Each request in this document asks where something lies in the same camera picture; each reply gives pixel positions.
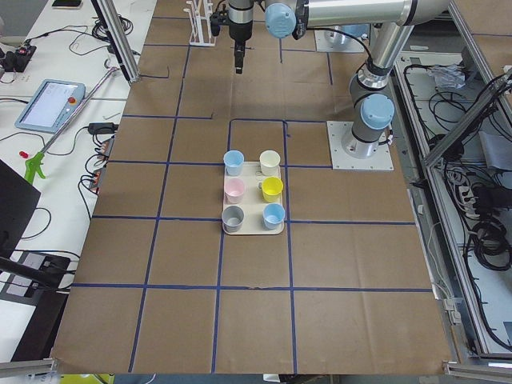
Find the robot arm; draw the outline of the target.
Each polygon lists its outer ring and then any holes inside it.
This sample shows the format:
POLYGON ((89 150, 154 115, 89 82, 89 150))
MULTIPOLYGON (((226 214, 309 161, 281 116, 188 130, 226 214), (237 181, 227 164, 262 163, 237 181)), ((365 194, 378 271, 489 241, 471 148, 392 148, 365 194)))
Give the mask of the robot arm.
POLYGON ((236 74, 242 74, 246 42, 253 31, 254 2, 251 0, 228 1, 228 25, 230 37, 234 40, 234 67, 236 74))
POLYGON ((414 26, 447 10, 448 1, 266 1, 265 24, 276 38, 300 39, 307 30, 380 23, 367 60, 350 82, 355 119, 342 137, 344 151, 359 159, 374 155, 395 107, 384 95, 389 73, 414 26))

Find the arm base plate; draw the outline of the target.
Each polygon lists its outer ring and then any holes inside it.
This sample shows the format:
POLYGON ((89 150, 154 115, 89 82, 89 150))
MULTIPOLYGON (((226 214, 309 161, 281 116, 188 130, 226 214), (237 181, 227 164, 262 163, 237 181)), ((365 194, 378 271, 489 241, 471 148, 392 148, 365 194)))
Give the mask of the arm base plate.
POLYGON ((384 133, 376 143, 358 141, 352 122, 327 121, 330 156, 334 170, 393 171, 389 144, 384 133))

